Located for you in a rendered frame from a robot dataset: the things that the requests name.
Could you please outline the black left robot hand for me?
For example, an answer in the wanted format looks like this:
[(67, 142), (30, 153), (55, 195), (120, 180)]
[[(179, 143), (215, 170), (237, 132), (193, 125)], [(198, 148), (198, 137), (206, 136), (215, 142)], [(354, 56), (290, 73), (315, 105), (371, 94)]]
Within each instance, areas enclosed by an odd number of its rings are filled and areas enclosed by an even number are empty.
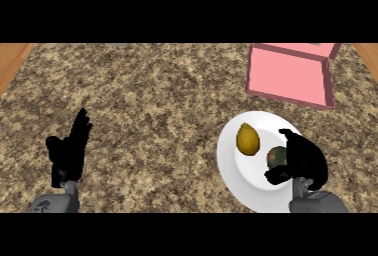
[(49, 159), (52, 161), (52, 187), (60, 188), (67, 181), (79, 181), (83, 174), (86, 146), (94, 124), (85, 108), (80, 109), (70, 135), (61, 139), (46, 138)]

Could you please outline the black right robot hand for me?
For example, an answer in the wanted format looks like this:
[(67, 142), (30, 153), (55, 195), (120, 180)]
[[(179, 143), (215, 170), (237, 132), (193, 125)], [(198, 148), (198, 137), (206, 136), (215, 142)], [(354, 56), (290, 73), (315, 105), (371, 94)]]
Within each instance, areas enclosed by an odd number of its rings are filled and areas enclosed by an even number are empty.
[(317, 191), (328, 182), (328, 163), (324, 152), (317, 144), (290, 129), (281, 129), (280, 133), (286, 135), (287, 145), (287, 164), (269, 168), (265, 172), (268, 182), (280, 185), (290, 179), (305, 177), (314, 180), (309, 187)]

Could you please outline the white round plate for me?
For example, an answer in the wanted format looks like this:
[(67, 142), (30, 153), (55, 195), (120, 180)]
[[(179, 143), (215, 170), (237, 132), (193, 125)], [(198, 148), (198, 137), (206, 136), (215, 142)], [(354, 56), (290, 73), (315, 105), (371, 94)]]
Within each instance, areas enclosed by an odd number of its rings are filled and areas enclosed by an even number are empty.
[[(255, 156), (246, 156), (237, 147), (237, 134), (247, 123), (261, 137), (261, 150)], [(265, 111), (249, 111), (228, 122), (218, 142), (218, 166), (230, 191), (238, 201), (259, 213), (289, 213), (293, 200), (293, 181), (280, 185), (268, 182), (265, 173), (268, 153), (277, 146), (287, 146), (281, 129), (300, 134), (296, 126), (278, 115)]]

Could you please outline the yellow squash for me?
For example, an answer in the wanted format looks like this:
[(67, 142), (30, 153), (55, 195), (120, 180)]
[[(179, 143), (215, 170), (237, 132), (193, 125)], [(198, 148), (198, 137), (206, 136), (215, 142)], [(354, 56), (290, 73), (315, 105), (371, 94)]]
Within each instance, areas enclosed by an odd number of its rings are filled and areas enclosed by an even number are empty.
[(244, 123), (237, 134), (237, 147), (247, 156), (255, 156), (261, 150), (261, 137), (256, 129)]

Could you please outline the pink cardboard box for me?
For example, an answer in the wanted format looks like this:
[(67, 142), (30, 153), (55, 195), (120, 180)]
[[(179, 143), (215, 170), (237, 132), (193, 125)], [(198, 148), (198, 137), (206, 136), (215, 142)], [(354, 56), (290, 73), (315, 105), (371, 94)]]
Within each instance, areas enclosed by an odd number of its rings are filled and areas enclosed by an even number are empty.
[(336, 107), (330, 60), (340, 43), (253, 43), (246, 93), (323, 110)]

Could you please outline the green and orange mango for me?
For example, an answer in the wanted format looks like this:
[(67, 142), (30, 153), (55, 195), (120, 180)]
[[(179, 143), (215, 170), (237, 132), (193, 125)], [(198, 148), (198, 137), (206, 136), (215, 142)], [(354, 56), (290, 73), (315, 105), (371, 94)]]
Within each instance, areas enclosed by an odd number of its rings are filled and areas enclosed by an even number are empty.
[(280, 165), (287, 164), (287, 148), (277, 146), (268, 153), (268, 167), (275, 168)]

